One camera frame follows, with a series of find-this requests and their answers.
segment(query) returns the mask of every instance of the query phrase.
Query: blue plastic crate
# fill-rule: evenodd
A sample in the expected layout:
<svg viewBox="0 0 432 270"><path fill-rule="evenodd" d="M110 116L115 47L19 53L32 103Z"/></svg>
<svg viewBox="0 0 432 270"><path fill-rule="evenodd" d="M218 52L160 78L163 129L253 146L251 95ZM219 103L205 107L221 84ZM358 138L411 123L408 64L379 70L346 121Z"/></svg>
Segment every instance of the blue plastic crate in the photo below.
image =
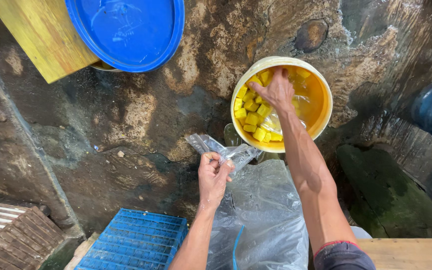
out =
<svg viewBox="0 0 432 270"><path fill-rule="evenodd" d="M166 270L187 234L185 218L121 208L75 270Z"/></svg>

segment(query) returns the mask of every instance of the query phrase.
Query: blue lid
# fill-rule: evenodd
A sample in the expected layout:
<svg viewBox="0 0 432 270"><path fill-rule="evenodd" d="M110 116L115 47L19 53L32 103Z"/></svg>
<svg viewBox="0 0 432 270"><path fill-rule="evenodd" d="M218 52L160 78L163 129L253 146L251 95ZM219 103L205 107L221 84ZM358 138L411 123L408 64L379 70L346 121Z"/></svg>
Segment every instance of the blue lid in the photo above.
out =
<svg viewBox="0 0 432 270"><path fill-rule="evenodd" d="M66 0L66 7L86 45L123 71L159 68L183 36L183 0Z"/></svg>

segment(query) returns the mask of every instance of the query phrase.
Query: wooden board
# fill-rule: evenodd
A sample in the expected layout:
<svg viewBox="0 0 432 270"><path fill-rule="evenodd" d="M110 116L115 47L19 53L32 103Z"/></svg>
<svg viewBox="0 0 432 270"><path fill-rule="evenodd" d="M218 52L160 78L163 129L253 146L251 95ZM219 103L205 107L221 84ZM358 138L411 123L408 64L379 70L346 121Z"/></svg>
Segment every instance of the wooden board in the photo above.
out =
<svg viewBox="0 0 432 270"><path fill-rule="evenodd" d="M432 270L432 238L358 239L378 270Z"/></svg>
<svg viewBox="0 0 432 270"><path fill-rule="evenodd" d="M63 0L0 0L0 18L48 83L99 60Z"/></svg>

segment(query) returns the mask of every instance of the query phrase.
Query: plastic bag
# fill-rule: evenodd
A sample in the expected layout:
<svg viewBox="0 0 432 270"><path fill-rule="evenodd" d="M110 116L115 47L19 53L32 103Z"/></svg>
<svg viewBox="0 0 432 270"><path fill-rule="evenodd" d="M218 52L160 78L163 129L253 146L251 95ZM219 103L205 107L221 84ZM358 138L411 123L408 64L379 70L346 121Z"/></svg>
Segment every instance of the plastic bag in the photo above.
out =
<svg viewBox="0 0 432 270"><path fill-rule="evenodd" d="M294 105L294 108L296 110L297 114L298 110L300 108L301 103L308 103L309 104L309 98L304 95L294 95L291 103ZM301 124L303 124L304 128L306 129L306 122L302 119L299 120ZM279 135L283 135L283 131L281 130L281 123L279 122L278 114L276 113L276 109L272 109L269 115L264 119L264 121L261 123L261 127L265 128L266 130L272 131L274 133L277 133Z"/></svg>
<svg viewBox="0 0 432 270"><path fill-rule="evenodd" d="M307 270L308 249L301 200L282 160L247 165L226 184L206 269Z"/></svg>
<svg viewBox="0 0 432 270"><path fill-rule="evenodd" d="M207 134L198 135L194 133L193 135L187 136L185 139L201 155L206 152L218 153L221 156L218 160L219 166L221 166L225 161L231 159L234 163L235 169L229 174L230 176L236 175L239 170L241 170L258 154L256 148L247 144L224 147L217 140Z"/></svg>

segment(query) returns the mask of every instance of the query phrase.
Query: forearm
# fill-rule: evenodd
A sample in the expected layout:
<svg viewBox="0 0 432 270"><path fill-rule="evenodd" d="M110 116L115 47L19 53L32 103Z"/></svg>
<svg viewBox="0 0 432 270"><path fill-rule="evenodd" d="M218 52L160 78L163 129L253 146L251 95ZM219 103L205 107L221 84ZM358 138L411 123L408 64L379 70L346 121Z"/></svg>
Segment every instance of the forearm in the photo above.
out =
<svg viewBox="0 0 432 270"><path fill-rule="evenodd" d="M356 239L339 206L336 184L294 108L279 110L286 160L307 224L313 251L328 242Z"/></svg>
<svg viewBox="0 0 432 270"><path fill-rule="evenodd" d="M200 205L188 235L174 256L169 270L204 270L216 209Z"/></svg>

